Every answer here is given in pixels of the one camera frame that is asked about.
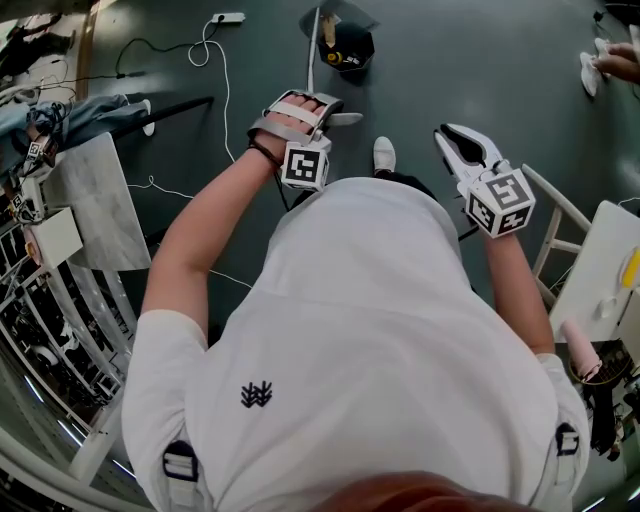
white t-shirt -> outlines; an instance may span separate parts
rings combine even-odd
[[[216,508],[262,512],[412,470],[526,504],[559,407],[588,446],[560,360],[536,358],[471,290],[446,212],[353,178],[282,219],[211,349],[182,314],[140,317],[122,415],[156,508],[162,453],[186,425]]]

foot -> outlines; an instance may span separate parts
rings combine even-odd
[[[144,106],[147,107],[147,114],[151,114],[151,102],[147,99],[144,99],[142,100],[142,103],[144,103]],[[156,123],[149,123],[148,125],[143,126],[142,131],[147,137],[151,137],[153,135],[153,132],[156,131]]]
[[[593,41],[593,44],[596,46],[596,50],[598,50],[598,58],[606,59],[609,56],[609,41],[606,39],[602,39],[601,37],[596,37]],[[609,78],[611,75],[609,73],[604,73],[605,78]]]
[[[386,137],[378,137],[373,144],[373,175],[378,171],[396,170],[396,151]]]
[[[582,71],[580,72],[580,79],[582,85],[587,94],[592,98],[598,92],[598,86],[602,82],[602,73],[593,66],[593,55],[589,55],[586,52],[580,54],[580,63],[582,64]]]

yellow object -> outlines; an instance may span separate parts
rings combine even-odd
[[[622,286],[631,288],[638,273],[638,265],[640,265],[640,250],[636,249],[627,264],[627,268],[622,273]]]
[[[336,66],[342,62],[342,54],[340,52],[330,53],[327,55],[327,60],[329,64]]]

white table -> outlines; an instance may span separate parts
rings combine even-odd
[[[640,246],[640,218],[608,201],[600,203],[549,316],[556,343],[566,343],[560,327],[568,318],[574,318],[592,342],[614,337],[631,294],[631,289],[621,289],[620,273],[636,246]],[[617,297],[617,303],[602,318],[598,305],[608,297]]]

power strip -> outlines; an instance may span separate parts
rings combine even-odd
[[[245,19],[243,12],[222,12],[214,14],[211,23],[242,23]]]

